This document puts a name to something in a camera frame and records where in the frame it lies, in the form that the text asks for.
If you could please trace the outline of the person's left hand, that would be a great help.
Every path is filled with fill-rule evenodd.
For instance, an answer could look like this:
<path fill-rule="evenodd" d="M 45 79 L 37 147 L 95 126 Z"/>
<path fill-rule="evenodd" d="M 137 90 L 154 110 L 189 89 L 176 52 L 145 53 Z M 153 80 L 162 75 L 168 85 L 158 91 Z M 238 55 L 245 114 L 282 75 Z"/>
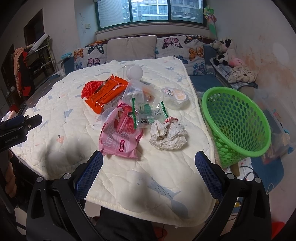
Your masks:
<path fill-rule="evenodd" d="M 13 157 L 13 153 L 9 150 L 8 152 L 8 168 L 6 170 L 5 179 L 6 186 L 5 191 L 9 197 L 13 198 L 16 195 L 16 177 L 10 159 Z"/>

